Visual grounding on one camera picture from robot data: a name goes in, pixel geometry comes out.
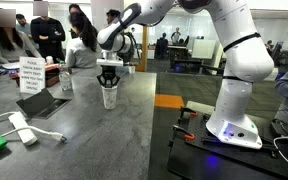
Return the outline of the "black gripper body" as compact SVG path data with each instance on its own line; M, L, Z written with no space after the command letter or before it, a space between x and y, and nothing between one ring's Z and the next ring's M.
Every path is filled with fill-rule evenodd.
M105 88L113 88L120 80L120 77L116 75L116 68L122 66L121 60L107 60L98 59L97 64L102 67L102 72L97 76L97 79L101 86Z

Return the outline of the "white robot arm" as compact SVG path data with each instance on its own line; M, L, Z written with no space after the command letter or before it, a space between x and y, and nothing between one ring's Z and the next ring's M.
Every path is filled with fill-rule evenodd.
M97 63L121 66L123 63L116 54L130 49L130 38L122 32L132 24L155 26L175 6L191 14L208 11L227 57L207 130L222 143L260 149L258 128L245 110L252 85L271 74L274 62L254 25L246 0L138 0L99 32L97 41L104 57Z

